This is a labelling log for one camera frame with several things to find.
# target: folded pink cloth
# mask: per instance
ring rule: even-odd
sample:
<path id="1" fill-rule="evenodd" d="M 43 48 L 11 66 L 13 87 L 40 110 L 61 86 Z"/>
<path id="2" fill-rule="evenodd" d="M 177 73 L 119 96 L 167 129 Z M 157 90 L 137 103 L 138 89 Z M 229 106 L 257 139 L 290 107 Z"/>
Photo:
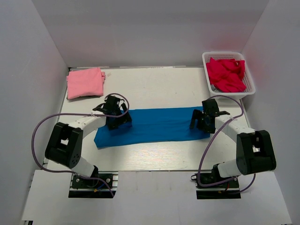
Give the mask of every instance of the folded pink cloth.
<path id="1" fill-rule="evenodd" d="M 67 98 L 103 96 L 105 72 L 100 68 L 71 71 L 67 76 Z"/>

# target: white wall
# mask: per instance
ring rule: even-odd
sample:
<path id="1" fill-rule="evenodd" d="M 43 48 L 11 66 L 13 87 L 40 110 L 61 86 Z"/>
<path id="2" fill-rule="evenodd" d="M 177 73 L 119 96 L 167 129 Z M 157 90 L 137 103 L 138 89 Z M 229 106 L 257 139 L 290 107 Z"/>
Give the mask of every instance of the white wall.
<path id="1" fill-rule="evenodd" d="M 240 52 L 268 0 L 33 0 L 69 67 L 200 65 Z"/>
<path id="2" fill-rule="evenodd" d="M 0 223 L 15 225 L 36 169 L 32 131 L 59 110 L 68 69 L 30 0 L 0 5 Z M 39 131 L 41 161 L 53 122 Z"/>
<path id="3" fill-rule="evenodd" d="M 271 0 L 243 55 L 256 94 L 245 99 L 250 124 L 270 132 L 275 175 L 293 224 L 300 224 L 300 1 Z"/>

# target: crumpled red cloth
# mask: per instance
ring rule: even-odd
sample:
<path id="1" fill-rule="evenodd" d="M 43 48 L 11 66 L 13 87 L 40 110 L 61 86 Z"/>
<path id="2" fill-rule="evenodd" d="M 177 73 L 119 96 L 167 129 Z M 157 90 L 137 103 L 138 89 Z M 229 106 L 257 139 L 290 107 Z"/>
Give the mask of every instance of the crumpled red cloth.
<path id="1" fill-rule="evenodd" d="M 245 72 L 244 60 L 214 60 L 206 63 L 210 84 L 222 92 L 243 92 L 246 89 L 242 82 Z"/>

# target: blue cloth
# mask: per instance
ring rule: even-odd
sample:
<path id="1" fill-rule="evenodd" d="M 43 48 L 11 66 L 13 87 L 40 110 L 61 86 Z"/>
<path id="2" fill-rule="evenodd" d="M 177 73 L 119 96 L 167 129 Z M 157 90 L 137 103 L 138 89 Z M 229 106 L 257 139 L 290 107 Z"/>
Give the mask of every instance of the blue cloth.
<path id="1" fill-rule="evenodd" d="M 98 148 L 104 148 L 208 138 L 210 134 L 197 128 L 189 129 L 194 109 L 202 110 L 202 107 L 129 110 L 132 127 L 128 127 L 128 124 L 115 130 L 108 130 L 107 126 L 100 127 L 94 142 Z"/>

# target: white table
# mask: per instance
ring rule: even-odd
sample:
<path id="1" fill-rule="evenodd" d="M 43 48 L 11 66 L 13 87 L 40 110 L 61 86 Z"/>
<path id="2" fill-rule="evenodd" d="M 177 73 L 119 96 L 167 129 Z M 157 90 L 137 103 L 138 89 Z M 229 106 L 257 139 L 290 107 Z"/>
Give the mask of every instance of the white table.
<path id="1" fill-rule="evenodd" d="M 131 109 L 191 107 L 208 98 L 202 68 L 106 69 L 105 94 L 118 92 L 130 101 Z M 65 100 L 62 112 L 89 113 L 103 98 Z M 232 102 L 219 102 L 232 115 L 240 109 Z M 62 117 L 72 122 L 77 117 Z M 247 125 L 245 117 L 238 119 Z M 158 142 L 98 150 L 88 135 L 82 156 L 102 171 L 120 171 L 113 199 L 68 198 L 70 174 L 37 170 L 22 220 L 34 225 L 181 225 L 244 224 L 280 225 L 291 222 L 273 172 L 257 175 L 241 199 L 197 200 L 191 171 L 141 172 L 125 170 L 197 170 L 209 141 Z M 224 134 L 215 140 L 204 169 L 235 158 L 235 143 Z M 49 162 L 49 169 L 65 169 Z M 252 176 L 241 176 L 240 187 Z"/>
<path id="2" fill-rule="evenodd" d="M 106 73 L 104 94 L 117 92 L 130 102 L 130 109 L 172 108 L 201 106 L 209 97 L 203 68 L 116 68 L 103 69 Z M 62 113 L 90 113 L 101 98 L 67 100 Z M 240 114 L 231 100 L 218 101 L 220 110 L 231 115 Z M 61 122 L 70 123 L 79 117 L 63 116 Z M 238 121 L 247 125 L 245 116 Z M 97 149 L 96 131 L 85 137 L 82 156 L 101 171 L 122 170 L 197 170 L 200 158 L 210 139 L 186 142 L 156 142 Z M 208 152 L 203 169 L 235 158 L 236 144 L 220 133 Z M 48 169 L 65 169 L 50 161 Z"/>

